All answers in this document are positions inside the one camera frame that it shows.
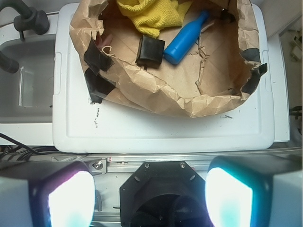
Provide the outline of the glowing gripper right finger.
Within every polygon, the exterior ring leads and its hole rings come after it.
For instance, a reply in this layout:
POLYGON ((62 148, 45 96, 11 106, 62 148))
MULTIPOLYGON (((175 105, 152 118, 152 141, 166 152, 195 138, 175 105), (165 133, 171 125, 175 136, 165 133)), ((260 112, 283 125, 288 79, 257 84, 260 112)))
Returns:
POLYGON ((303 158, 217 156, 206 175, 205 202, 216 227, 301 227, 303 158))

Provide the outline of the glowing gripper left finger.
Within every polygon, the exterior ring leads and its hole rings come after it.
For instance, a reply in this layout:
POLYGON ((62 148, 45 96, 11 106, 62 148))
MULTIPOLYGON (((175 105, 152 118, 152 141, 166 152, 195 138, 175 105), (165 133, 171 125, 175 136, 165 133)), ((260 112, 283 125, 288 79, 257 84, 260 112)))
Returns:
POLYGON ((2 161, 2 227, 88 227, 95 182, 85 163, 2 161))

